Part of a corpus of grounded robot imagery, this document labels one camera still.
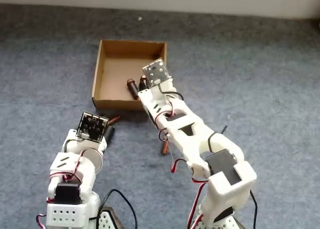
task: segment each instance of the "brown cylinder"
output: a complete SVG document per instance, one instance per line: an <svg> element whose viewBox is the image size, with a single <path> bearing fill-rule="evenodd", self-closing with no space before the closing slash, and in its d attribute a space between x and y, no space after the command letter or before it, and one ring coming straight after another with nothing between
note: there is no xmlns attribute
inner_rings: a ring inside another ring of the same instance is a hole
<svg viewBox="0 0 320 229"><path fill-rule="evenodd" d="M138 96L138 87L136 85L135 80L133 80L132 78L128 79L126 81L126 85L128 86L128 90L131 93L132 97L135 100L138 100L139 96Z"/></svg>

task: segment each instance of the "gray carpet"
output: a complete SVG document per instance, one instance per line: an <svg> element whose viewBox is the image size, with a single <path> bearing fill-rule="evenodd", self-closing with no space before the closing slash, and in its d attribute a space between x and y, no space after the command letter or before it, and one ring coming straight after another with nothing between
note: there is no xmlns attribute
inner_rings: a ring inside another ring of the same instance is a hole
<svg viewBox="0 0 320 229"><path fill-rule="evenodd" d="M227 124L258 175L257 229L318 228L319 38L308 21L0 5L0 228L37 228L36 214L46 212L49 167L81 113L96 111L100 39L168 42L168 69L186 103L214 130ZM197 191L191 173L183 164L170 173L144 113L119 113L94 190L123 191L140 229L185 228ZM133 228L120 197L108 205ZM251 199L236 213L248 229L253 215Z"/></svg>

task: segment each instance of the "white plastic part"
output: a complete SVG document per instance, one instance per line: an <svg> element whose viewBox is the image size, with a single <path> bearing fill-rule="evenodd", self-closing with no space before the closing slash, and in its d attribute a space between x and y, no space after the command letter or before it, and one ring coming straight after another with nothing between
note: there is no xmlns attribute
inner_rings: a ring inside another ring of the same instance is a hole
<svg viewBox="0 0 320 229"><path fill-rule="evenodd" d="M195 229L240 229L233 216L228 216L220 221L217 221L211 227L206 227L203 221L200 221Z"/></svg>
<svg viewBox="0 0 320 229"><path fill-rule="evenodd" d="M87 204L48 204L46 225L52 227L83 228L89 223Z"/></svg>
<svg viewBox="0 0 320 229"><path fill-rule="evenodd" d="M80 155L74 154L73 152L59 152L50 167L50 174L57 172L73 173L79 157ZM95 166L88 158L82 156L80 157L80 164L78 166L76 175L82 180L80 185L80 197L82 200L87 200L96 179ZM55 197L56 187L60 182L62 182L61 175L52 177L48 187L49 198Z"/></svg>
<svg viewBox="0 0 320 229"><path fill-rule="evenodd" d="M108 211L103 211L99 219L99 229L116 229Z"/></svg>
<svg viewBox="0 0 320 229"><path fill-rule="evenodd" d="M188 167L193 172L193 177L208 180L207 194L199 207L199 213L203 214L204 227L214 228L216 224L213 222L221 212L229 207L236 211L244 205L257 175L250 164L245 161L239 146L223 134L215 133L205 125L203 120L194 114L177 95L171 94L174 97L172 98L163 94L160 89L162 92L177 91L170 78L151 89L140 91L139 98L152 121L156 120L155 124L158 129L165 129L164 132L167 133L169 142L183 153ZM172 108L176 115L183 113L184 116L175 120L167 120L165 114L169 114ZM181 130L186 126L191 127L192 135L187 135ZM227 149L235 159L234 169L241 178L241 181L234 185L230 185L222 171L211 175L208 163L200 156L204 152L216 153L223 149Z"/></svg>
<svg viewBox="0 0 320 229"><path fill-rule="evenodd" d="M46 225L47 229L95 229L96 220L89 220L98 214L99 196L92 192L89 200L80 205L48 204Z"/></svg>
<svg viewBox="0 0 320 229"><path fill-rule="evenodd" d="M68 142L66 145L67 152L80 154L83 150L88 149L85 151L83 156L88 158L93 163L95 172L99 173L104 162L104 151L107 148L105 137L102 138L101 143L98 143L91 140L82 140L81 138L76 136L76 133L77 131L74 129L69 130L68 136L66 137L62 145L61 151L65 152L66 142Z"/></svg>
<svg viewBox="0 0 320 229"><path fill-rule="evenodd" d="M247 161L233 167L241 178L236 184L230 185L222 171L208 178L207 194L199 207L199 213L203 214L202 221L207 227L213 225L215 218L225 209L232 207L235 211L240 210L257 179L257 174Z"/></svg>

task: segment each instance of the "cardboard box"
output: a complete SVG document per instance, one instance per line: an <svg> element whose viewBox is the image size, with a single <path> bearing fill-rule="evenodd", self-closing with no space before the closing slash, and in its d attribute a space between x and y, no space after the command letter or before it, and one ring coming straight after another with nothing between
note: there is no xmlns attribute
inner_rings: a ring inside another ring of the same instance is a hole
<svg viewBox="0 0 320 229"><path fill-rule="evenodd" d="M162 58L167 62L167 44L151 41L101 40L92 87L92 101L97 109L143 110L131 96L127 80L137 86L142 68Z"/></svg>

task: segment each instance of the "robotic arm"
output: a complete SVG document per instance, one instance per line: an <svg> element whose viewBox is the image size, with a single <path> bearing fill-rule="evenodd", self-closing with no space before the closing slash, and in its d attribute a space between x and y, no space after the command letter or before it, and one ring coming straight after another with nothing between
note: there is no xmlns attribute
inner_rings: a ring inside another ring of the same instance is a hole
<svg viewBox="0 0 320 229"><path fill-rule="evenodd" d="M192 177L207 180L207 193L192 228L240 229L231 215L247 201L257 179L255 171L235 143L210 129L188 108L162 59L145 66L143 72L149 84L149 89L138 93L144 110L182 152ZM205 152L210 155L202 159Z"/></svg>
<svg viewBox="0 0 320 229"><path fill-rule="evenodd" d="M48 229L95 229L100 207L98 194L92 191L96 174L102 168L106 138L114 128L109 119L84 112L78 129L71 129L61 152L50 167L46 226ZM102 212L102 227L115 229L111 214ZM45 228L38 220L38 225Z"/></svg>

